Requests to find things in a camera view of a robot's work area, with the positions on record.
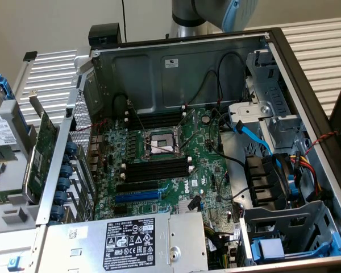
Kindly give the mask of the black RAM slot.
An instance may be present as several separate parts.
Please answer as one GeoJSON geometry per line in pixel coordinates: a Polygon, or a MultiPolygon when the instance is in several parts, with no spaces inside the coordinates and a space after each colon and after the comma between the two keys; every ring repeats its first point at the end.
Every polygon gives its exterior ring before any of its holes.
{"type": "MultiPolygon", "coordinates": [[[[178,125],[176,122],[156,122],[156,123],[143,123],[145,129],[155,129],[155,128],[161,128],[161,127],[172,127],[178,125]]],[[[135,118],[129,119],[128,122],[128,129],[129,130],[141,130],[141,126],[139,124],[139,121],[135,118]]]]}
{"type": "Polygon", "coordinates": [[[154,170],[176,170],[176,169],[180,169],[181,171],[188,171],[189,165],[188,166],[166,166],[166,167],[133,167],[131,166],[130,168],[126,169],[123,168],[123,170],[125,170],[126,172],[131,172],[131,171],[154,171],[154,170]]]}
{"type": "MultiPolygon", "coordinates": [[[[169,113],[182,113],[184,110],[181,107],[177,108],[144,108],[144,109],[135,109],[138,112],[138,115],[146,115],[146,114],[169,114],[169,113]]],[[[127,107],[126,109],[130,114],[133,114],[133,110],[127,107]]]]}
{"type": "Polygon", "coordinates": [[[133,167],[166,167],[166,166],[188,166],[190,164],[193,164],[194,160],[191,156],[186,157],[180,157],[180,158],[166,158],[161,160],[148,160],[148,161],[142,161],[142,162],[123,162],[120,164],[121,168],[130,168],[133,167]]]}
{"type": "Polygon", "coordinates": [[[128,110],[125,117],[135,118],[138,116],[140,119],[175,119],[180,120],[182,118],[181,111],[159,112],[159,113],[143,113],[136,115],[134,111],[128,110]]]}
{"type": "Polygon", "coordinates": [[[140,172],[140,173],[150,173],[150,172],[156,172],[156,173],[164,173],[164,172],[181,172],[180,169],[176,169],[176,170],[154,170],[154,171],[131,171],[131,172],[126,172],[125,170],[121,170],[121,173],[135,173],[135,172],[140,172]]]}
{"type": "Polygon", "coordinates": [[[178,123],[182,118],[182,112],[138,114],[138,117],[143,123],[156,123],[156,122],[178,123]]]}
{"type": "Polygon", "coordinates": [[[137,183],[143,181],[154,181],[154,180],[162,180],[162,179],[172,179],[177,177],[188,177],[190,173],[188,171],[181,172],[164,172],[164,173],[121,173],[120,178],[126,183],[137,183]]]}

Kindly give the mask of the metal CPU socket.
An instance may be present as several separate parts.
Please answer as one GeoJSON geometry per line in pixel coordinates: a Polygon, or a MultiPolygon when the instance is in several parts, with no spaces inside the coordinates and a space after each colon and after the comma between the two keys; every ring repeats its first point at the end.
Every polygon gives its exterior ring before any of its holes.
{"type": "Polygon", "coordinates": [[[141,160],[162,160],[179,158],[185,155],[181,150],[184,139],[181,127],[162,127],[149,129],[141,134],[141,160]]]}

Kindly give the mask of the silver locking lever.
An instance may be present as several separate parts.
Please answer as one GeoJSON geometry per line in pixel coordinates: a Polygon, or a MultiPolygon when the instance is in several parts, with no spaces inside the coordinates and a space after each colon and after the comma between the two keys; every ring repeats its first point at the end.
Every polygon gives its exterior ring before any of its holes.
{"type": "Polygon", "coordinates": [[[135,109],[135,107],[134,107],[133,103],[130,101],[130,99],[127,99],[127,106],[128,106],[130,109],[133,110],[133,112],[134,112],[134,114],[135,114],[135,117],[136,117],[137,120],[139,121],[139,124],[140,124],[141,128],[142,128],[143,131],[144,131],[144,134],[146,134],[145,127],[144,127],[144,125],[143,125],[143,123],[142,123],[142,121],[141,121],[141,119],[140,119],[140,117],[139,117],[139,115],[138,115],[137,110],[135,109]]]}
{"type": "Polygon", "coordinates": [[[177,128],[181,127],[181,125],[187,121],[187,119],[193,115],[193,113],[195,112],[194,109],[188,111],[188,112],[183,112],[182,114],[182,119],[180,120],[180,122],[178,123],[178,125],[176,126],[177,128]]]}
{"type": "Polygon", "coordinates": [[[194,139],[194,137],[197,134],[198,134],[198,131],[193,132],[192,135],[189,138],[187,138],[184,143],[181,144],[181,146],[179,147],[179,150],[181,151],[182,149],[184,149],[194,139]]]}

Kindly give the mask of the black expansion slot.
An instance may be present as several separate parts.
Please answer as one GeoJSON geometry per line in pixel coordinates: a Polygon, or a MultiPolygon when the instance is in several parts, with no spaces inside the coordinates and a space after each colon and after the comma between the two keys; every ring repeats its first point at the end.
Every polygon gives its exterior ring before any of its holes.
{"type": "Polygon", "coordinates": [[[157,181],[145,181],[139,183],[124,183],[116,186],[116,193],[153,191],[159,188],[157,181]]]}

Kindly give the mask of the green Dell motherboard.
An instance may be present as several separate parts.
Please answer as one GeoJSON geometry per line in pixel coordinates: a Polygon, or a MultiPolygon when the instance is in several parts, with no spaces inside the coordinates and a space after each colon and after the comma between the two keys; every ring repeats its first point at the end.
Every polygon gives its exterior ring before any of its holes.
{"type": "Polygon", "coordinates": [[[177,214],[180,200],[192,200],[199,195],[201,214],[208,225],[220,229],[231,222],[234,216],[234,198],[230,186],[231,170],[224,153],[222,133],[230,131],[230,119],[224,110],[208,108],[195,109],[186,122],[181,125],[184,139],[198,131],[194,139],[182,151],[184,156],[194,160],[189,165],[190,176],[172,179],[154,180],[159,188],[154,191],[162,193],[161,200],[128,202],[117,204],[116,195],[135,192],[116,193],[116,186],[126,183],[120,178],[120,164],[125,162],[142,162],[141,130],[129,130],[129,119],[116,120],[98,130],[96,135],[103,135],[105,160],[103,167],[94,174],[98,189],[98,201],[94,218],[105,220],[117,217],[142,216],[152,213],[177,214]],[[203,115],[211,120],[208,125],[202,123],[203,115]]]}

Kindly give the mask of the blue expansion slot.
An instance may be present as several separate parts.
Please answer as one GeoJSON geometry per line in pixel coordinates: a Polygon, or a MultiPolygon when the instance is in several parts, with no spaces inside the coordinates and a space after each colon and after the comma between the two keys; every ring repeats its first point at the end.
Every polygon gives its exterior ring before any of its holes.
{"type": "Polygon", "coordinates": [[[128,202],[141,202],[148,200],[161,200],[162,193],[160,191],[144,191],[144,192],[135,192],[123,195],[116,195],[115,202],[117,204],[120,203],[128,203],[128,202]]]}

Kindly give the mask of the silver chipset heatsink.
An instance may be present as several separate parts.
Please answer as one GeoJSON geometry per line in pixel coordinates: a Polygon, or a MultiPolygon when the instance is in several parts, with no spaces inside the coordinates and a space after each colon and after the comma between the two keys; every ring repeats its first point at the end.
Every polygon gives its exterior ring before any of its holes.
{"type": "Polygon", "coordinates": [[[180,200],[177,205],[177,214],[200,212],[201,208],[196,206],[193,210],[188,208],[191,200],[180,200]]]}

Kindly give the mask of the metal port block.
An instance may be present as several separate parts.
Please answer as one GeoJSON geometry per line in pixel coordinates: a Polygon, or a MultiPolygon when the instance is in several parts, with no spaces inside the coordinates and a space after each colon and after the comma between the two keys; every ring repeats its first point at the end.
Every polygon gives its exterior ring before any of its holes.
{"type": "Polygon", "coordinates": [[[96,174],[97,171],[103,167],[105,160],[103,140],[103,135],[95,135],[90,141],[88,162],[90,164],[90,171],[92,174],[96,174]]]}

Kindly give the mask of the open grey PC case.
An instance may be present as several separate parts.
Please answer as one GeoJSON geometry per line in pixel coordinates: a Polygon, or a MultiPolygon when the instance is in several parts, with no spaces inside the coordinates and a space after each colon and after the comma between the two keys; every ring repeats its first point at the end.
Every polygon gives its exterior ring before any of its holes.
{"type": "Polygon", "coordinates": [[[91,48],[78,53],[77,77],[56,144],[47,181],[40,200],[38,236],[32,248],[30,273],[38,273],[48,228],[57,225],[100,221],[94,218],[98,201],[97,183],[88,162],[89,146],[99,129],[110,122],[126,119],[127,99],[137,109],[177,108],[188,112],[208,108],[224,110],[231,104],[253,102],[246,85],[249,75],[246,59],[256,50],[271,52],[276,60],[294,109],[303,126],[293,148],[274,149],[265,121],[257,133],[241,121],[238,134],[222,133],[224,153],[231,170],[234,198],[233,220],[220,229],[203,221],[207,251],[207,271],[195,273],[341,273],[341,256],[238,266],[240,219],[252,205],[244,172],[246,156],[272,157],[287,200],[286,209],[299,208],[313,201],[323,202],[341,236],[341,144],[338,132],[330,126],[306,76],[281,30],[237,32],[178,38],[145,43],[91,48]],[[166,59],[178,59],[178,68],[166,68],[166,59]],[[66,143],[78,146],[76,156],[65,154],[66,143]],[[73,174],[65,214],[52,221],[50,211],[57,189],[60,167],[70,165],[73,174]],[[300,195],[288,200],[287,175],[301,174],[300,195]]]}

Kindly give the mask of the blue card latch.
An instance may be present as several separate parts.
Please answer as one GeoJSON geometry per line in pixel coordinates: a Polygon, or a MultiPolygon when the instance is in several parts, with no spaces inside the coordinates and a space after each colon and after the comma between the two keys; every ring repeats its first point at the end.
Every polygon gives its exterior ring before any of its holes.
{"type": "Polygon", "coordinates": [[[57,189],[66,192],[70,188],[71,182],[67,177],[60,177],[57,181],[57,189]]]}
{"type": "Polygon", "coordinates": [[[57,205],[63,205],[64,203],[67,202],[68,199],[68,194],[64,191],[56,191],[53,202],[57,205]]]}
{"type": "Polygon", "coordinates": [[[65,145],[65,154],[68,156],[77,155],[78,146],[74,142],[68,141],[65,145]]]}
{"type": "Polygon", "coordinates": [[[60,167],[59,177],[69,178],[73,174],[73,169],[70,165],[62,164],[60,167]]]}
{"type": "Polygon", "coordinates": [[[50,219],[52,221],[61,221],[64,217],[65,210],[62,205],[52,205],[50,211],[50,219]]]}

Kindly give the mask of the black case fan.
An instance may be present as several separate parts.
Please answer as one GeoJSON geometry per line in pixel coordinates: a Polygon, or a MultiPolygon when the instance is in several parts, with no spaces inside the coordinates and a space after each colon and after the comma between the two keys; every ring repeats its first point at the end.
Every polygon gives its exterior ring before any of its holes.
{"type": "Polygon", "coordinates": [[[254,208],[270,211],[286,209],[287,200],[271,156],[247,155],[244,172],[254,208]]]}

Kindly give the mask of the grey optical drive cage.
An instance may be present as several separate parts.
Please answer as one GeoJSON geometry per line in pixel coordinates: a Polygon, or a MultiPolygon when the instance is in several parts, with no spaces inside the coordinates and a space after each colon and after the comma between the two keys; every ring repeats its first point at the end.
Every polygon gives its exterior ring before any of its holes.
{"type": "Polygon", "coordinates": [[[265,121],[271,147],[295,147],[303,122],[294,109],[289,89],[273,54],[267,50],[251,52],[247,56],[246,66],[249,72],[246,85],[252,101],[260,105],[261,119],[265,121]]]}

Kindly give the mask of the black clamp block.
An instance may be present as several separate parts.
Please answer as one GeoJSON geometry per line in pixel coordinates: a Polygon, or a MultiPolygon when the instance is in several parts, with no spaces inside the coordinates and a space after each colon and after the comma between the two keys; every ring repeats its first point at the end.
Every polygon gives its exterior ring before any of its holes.
{"type": "Polygon", "coordinates": [[[88,33],[88,42],[92,48],[101,48],[122,42],[119,23],[92,25],[88,33]]]}

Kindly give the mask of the green graphics card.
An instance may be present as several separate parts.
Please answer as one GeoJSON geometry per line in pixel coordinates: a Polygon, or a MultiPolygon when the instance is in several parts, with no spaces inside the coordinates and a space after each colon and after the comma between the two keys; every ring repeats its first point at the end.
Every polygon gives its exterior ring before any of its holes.
{"type": "Polygon", "coordinates": [[[26,165],[22,194],[28,202],[38,204],[51,166],[56,144],[57,128],[40,103],[37,90],[30,91],[29,101],[40,117],[40,126],[36,135],[35,145],[26,165]]]}

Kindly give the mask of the blue fan clip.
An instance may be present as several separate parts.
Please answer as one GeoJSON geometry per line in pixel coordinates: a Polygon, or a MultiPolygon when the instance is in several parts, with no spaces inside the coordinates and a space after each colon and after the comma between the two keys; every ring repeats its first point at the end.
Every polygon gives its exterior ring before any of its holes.
{"type": "Polygon", "coordinates": [[[299,198],[300,195],[300,179],[301,174],[297,172],[296,174],[288,174],[287,182],[288,182],[288,200],[294,201],[299,198]]]}

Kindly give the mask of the silver power supply unit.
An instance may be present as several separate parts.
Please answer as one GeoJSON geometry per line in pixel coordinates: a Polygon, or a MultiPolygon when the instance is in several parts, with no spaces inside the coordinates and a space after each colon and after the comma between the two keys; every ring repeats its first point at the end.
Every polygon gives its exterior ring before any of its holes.
{"type": "Polygon", "coordinates": [[[200,213],[158,213],[51,226],[38,263],[38,273],[207,270],[200,213]]]}

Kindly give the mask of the blue disk tray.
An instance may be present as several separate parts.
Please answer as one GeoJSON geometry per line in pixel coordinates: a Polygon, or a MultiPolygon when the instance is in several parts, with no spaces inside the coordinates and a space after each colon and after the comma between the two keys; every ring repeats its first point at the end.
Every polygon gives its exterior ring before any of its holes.
{"type": "Polygon", "coordinates": [[[341,237],[334,232],[331,240],[319,243],[312,250],[291,254],[284,252],[280,238],[256,239],[251,245],[251,252],[256,264],[335,257],[341,255],[341,237]]]}

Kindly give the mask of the grey disk bay cage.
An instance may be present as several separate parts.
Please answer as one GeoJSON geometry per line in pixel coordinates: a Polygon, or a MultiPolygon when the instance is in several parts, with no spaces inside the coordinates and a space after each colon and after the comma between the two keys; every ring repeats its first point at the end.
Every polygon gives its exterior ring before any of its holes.
{"type": "Polygon", "coordinates": [[[251,245],[256,239],[280,238],[284,252],[291,254],[312,250],[319,243],[331,240],[334,232],[338,230],[332,215],[321,201],[285,210],[247,209],[240,219],[238,266],[264,265],[252,259],[251,245]]]}

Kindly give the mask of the grey hard drive caddy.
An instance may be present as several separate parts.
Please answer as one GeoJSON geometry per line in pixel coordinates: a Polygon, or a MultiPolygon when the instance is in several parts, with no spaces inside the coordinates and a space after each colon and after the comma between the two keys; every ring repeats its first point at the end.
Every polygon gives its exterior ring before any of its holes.
{"type": "MultiPolygon", "coordinates": [[[[7,121],[16,139],[11,146],[15,159],[5,163],[5,171],[0,174],[0,191],[21,191],[26,165],[36,142],[37,131],[29,123],[27,133],[22,124],[15,100],[5,100],[0,107],[0,116],[7,121]]],[[[28,265],[32,245],[37,236],[36,216],[38,204],[28,202],[22,196],[10,196],[10,202],[0,204],[0,273],[23,273],[28,265]],[[7,264],[11,257],[20,256],[21,271],[8,272],[7,264]]]]}

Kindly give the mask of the blue rack latch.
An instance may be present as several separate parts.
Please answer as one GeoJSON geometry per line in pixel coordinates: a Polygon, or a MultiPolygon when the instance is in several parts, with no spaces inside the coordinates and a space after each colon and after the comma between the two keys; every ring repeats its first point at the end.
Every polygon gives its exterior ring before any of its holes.
{"type": "Polygon", "coordinates": [[[20,259],[20,256],[11,257],[9,259],[9,262],[7,264],[8,272],[17,272],[22,270],[20,267],[20,259]]]}

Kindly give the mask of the silver metal bracket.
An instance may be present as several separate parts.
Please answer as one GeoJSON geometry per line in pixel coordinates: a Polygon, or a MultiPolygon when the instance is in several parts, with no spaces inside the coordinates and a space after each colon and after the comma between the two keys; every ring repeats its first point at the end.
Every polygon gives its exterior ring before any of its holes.
{"type": "Polygon", "coordinates": [[[235,133],[239,133],[236,129],[239,121],[253,133],[257,133],[259,122],[273,117],[273,111],[267,102],[240,102],[231,104],[228,107],[228,116],[235,133]]]}

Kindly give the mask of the blue disk carrier rail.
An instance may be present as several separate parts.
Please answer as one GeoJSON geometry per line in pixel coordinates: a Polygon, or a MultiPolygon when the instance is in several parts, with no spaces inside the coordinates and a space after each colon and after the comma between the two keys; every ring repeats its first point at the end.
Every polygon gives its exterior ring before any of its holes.
{"type": "MultiPolygon", "coordinates": [[[[5,77],[3,77],[2,74],[0,74],[0,86],[3,89],[5,97],[7,100],[15,100],[16,101],[15,95],[12,91],[12,88],[11,88],[8,80],[5,77]]],[[[19,113],[19,116],[21,118],[22,124],[24,125],[26,132],[29,133],[30,127],[28,126],[27,122],[25,121],[24,116],[23,116],[20,109],[18,110],[18,113],[19,113]]]]}

